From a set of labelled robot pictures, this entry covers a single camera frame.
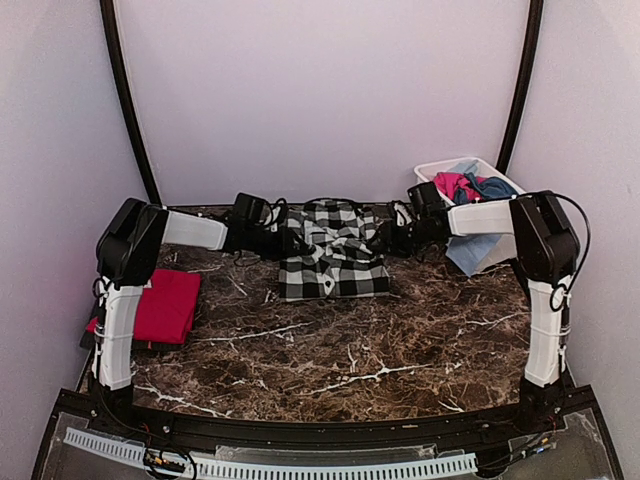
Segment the black white plaid shirt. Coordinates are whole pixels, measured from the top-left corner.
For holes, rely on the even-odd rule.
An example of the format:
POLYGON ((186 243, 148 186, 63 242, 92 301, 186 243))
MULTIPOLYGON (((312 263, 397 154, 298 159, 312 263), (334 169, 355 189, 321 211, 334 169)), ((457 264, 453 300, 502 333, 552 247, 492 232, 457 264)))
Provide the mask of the black white plaid shirt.
POLYGON ((390 292, 384 256, 369 249, 377 218, 352 200, 320 198, 287 213, 302 252, 280 261, 279 298, 287 302, 369 298, 390 292))

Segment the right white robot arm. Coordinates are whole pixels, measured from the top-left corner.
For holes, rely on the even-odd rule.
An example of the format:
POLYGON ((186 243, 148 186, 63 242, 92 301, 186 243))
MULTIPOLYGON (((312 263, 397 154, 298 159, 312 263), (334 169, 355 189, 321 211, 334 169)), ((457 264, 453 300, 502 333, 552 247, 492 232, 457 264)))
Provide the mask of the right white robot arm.
POLYGON ((589 250, 580 244, 562 207, 567 196, 545 190, 449 206, 432 182, 409 189, 408 195, 409 212, 392 214, 377 228, 368 248, 410 257, 426 245, 451 238, 512 236, 531 301, 523 385, 534 392, 561 387, 570 294, 589 250))

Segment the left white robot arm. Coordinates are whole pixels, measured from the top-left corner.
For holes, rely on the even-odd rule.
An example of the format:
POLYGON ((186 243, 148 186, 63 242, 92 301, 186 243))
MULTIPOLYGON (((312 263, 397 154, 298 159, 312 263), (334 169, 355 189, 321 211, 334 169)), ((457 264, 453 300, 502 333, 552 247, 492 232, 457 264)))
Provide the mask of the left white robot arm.
POLYGON ((301 252, 302 242, 286 226, 288 204, 240 193, 232 208, 212 219, 127 199, 96 247, 98 302, 93 378, 98 391, 132 386, 130 369, 134 321, 143 290, 150 284, 165 244, 229 254, 252 252, 278 261, 301 252))

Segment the white plastic laundry bin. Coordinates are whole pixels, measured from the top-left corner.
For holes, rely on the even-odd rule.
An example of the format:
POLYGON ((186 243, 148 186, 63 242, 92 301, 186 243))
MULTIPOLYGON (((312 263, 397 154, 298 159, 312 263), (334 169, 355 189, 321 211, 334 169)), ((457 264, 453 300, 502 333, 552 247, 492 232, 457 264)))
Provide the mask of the white plastic laundry bin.
MULTIPOLYGON (((433 181, 434 177, 439 172, 453 172, 461 174, 472 173, 477 177, 485 178, 495 176, 508 182, 518 192, 518 194, 524 192, 521 187, 519 187, 507 176, 500 173, 493 166, 477 157, 461 157, 449 160, 441 160, 432 163, 421 164, 414 168, 414 173, 417 177, 418 182, 433 181)), ((456 205, 444 194, 440 193, 440 195, 444 199, 444 202, 448 205, 456 205)), ((516 244, 514 236, 512 234, 502 234, 499 236, 500 240, 494 250, 495 256, 499 259, 499 262, 496 264, 499 264, 503 261, 511 260, 516 256, 516 244)))

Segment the light blue cloth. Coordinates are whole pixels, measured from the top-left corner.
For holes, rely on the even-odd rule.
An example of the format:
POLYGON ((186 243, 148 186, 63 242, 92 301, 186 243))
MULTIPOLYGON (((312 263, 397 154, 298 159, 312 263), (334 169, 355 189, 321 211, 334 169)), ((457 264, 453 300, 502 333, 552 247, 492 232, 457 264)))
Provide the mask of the light blue cloth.
POLYGON ((494 252, 499 240, 499 235, 453 237, 447 244, 446 257, 472 277, 499 262, 494 252))

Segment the pink garment in bin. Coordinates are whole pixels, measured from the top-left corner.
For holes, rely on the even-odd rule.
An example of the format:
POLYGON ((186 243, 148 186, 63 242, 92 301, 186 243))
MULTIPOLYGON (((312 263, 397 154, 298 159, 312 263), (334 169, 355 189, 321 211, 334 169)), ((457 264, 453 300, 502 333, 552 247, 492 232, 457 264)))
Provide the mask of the pink garment in bin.
POLYGON ((439 172, 433 182, 439 192, 456 205, 482 199, 482 195, 477 190, 478 182, 473 174, 439 172))

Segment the blue garment in bin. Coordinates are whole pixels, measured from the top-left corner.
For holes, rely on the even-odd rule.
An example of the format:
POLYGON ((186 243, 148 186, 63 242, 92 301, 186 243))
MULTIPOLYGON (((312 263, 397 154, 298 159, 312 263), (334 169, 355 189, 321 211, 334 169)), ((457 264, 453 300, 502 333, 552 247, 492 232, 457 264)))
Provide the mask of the blue garment in bin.
POLYGON ((472 173, 463 174, 456 183, 453 202, 464 205, 473 202, 503 200, 516 196, 518 192, 506 181, 498 177, 477 177, 472 173))

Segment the folded red t-shirt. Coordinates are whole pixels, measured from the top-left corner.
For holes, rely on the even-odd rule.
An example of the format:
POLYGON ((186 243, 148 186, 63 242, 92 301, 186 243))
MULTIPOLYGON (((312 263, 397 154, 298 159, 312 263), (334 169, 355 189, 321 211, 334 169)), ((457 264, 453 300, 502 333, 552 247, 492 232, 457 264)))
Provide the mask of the folded red t-shirt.
POLYGON ((156 269, 144 287, 135 316, 133 338, 185 343, 193 327, 201 276, 156 269))

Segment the folded black garment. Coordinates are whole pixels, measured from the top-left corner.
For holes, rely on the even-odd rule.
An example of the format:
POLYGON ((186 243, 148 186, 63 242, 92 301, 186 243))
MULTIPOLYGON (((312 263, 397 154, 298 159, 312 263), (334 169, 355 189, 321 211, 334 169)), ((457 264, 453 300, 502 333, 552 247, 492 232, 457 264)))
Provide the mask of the folded black garment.
MULTIPOLYGON (((92 350, 96 346, 104 349, 107 344, 107 340, 108 338, 105 337, 104 339, 98 341, 98 337, 93 332, 85 331, 81 336, 79 346, 86 350, 92 350)), ((133 337, 129 338, 129 344, 132 351, 172 352, 179 351, 185 347, 184 343, 174 344, 155 341, 143 341, 136 340, 133 337)))

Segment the black front rail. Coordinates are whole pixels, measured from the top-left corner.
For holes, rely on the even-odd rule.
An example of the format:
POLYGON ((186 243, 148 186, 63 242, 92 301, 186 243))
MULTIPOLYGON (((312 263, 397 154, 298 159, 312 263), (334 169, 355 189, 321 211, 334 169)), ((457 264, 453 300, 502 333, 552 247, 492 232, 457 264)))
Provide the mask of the black front rail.
POLYGON ((115 417, 100 401, 85 397, 78 402, 76 411, 89 419, 90 426, 103 432, 123 433, 130 426, 133 435, 149 432, 154 446, 171 442, 205 452, 222 446, 310 451, 436 444, 486 449, 521 434, 538 433, 549 425, 543 420, 517 419, 515 406, 441 417, 338 423, 230 420, 135 405, 115 417))

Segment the right black frame post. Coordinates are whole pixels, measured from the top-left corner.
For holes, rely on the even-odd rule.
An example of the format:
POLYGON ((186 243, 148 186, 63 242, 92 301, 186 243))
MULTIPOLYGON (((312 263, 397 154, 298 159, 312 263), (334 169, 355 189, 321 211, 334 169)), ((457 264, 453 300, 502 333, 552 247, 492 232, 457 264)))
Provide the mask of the right black frame post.
POLYGON ((521 126, 535 64, 543 11, 543 0, 531 0, 529 2, 527 22, 514 93, 501 147, 496 161, 496 169, 502 174, 506 174, 508 171, 521 126))

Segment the black frame post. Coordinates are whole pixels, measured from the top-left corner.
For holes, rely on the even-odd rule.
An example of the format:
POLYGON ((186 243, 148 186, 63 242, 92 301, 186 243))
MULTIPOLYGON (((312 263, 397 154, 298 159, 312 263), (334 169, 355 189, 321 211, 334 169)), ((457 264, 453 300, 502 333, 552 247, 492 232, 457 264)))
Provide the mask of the black frame post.
POLYGON ((508 171, 521 126, 535 64, 543 11, 543 0, 531 0, 529 2, 527 22, 514 93, 501 147, 496 161, 496 169, 502 174, 506 174, 508 171))
POLYGON ((144 145, 142 131, 134 105, 134 98, 127 76, 124 52, 116 18, 116 2, 112 0, 100 0, 99 6, 112 76, 137 170, 148 200, 152 204, 160 205, 162 203, 161 195, 144 145))

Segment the left black frame post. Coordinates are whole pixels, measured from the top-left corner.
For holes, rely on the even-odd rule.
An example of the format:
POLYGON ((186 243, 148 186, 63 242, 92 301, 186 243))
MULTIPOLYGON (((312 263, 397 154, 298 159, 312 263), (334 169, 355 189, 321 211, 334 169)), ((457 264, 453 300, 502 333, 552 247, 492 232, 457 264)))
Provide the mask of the left black frame post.
POLYGON ((112 0, 100 0, 99 6, 112 76, 137 170, 148 200, 152 204, 160 205, 162 203, 161 195, 144 145, 142 131, 134 105, 134 98, 127 76, 124 52, 116 18, 116 2, 112 0))

